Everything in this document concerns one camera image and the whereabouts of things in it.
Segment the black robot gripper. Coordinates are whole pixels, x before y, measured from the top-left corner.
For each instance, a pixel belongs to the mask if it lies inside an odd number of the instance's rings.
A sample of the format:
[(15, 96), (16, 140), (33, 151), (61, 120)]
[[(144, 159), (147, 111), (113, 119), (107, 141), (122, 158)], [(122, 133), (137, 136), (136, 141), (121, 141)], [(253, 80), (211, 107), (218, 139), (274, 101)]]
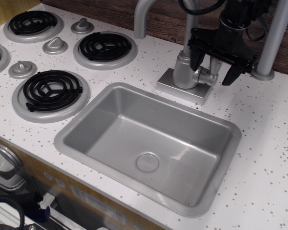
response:
[(190, 67), (197, 71), (204, 55), (217, 58), (231, 65), (222, 85), (231, 85), (242, 73), (250, 73), (258, 61), (258, 55), (243, 40), (243, 33), (250, 21), (238, 23), (227, 14), (219, 17), (217, 29), (192, 28), (188, 46), (191, 51)]

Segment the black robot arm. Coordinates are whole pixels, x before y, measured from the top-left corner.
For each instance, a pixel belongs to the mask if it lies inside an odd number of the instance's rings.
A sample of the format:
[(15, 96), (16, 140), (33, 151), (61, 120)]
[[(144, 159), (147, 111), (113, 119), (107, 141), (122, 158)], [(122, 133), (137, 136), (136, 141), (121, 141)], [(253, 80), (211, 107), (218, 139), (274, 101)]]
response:
[(254, 1), (228, 0), (219, 16), (217, 29), (191, 29), (189, 47), (190, 66), (198, 69), (208, 54), (212, 58), (231, 65), (222, 84), (231, 85), (241, 74), (250, 73), (259, 56), (246, 45), (243, 33), (252, 21)]

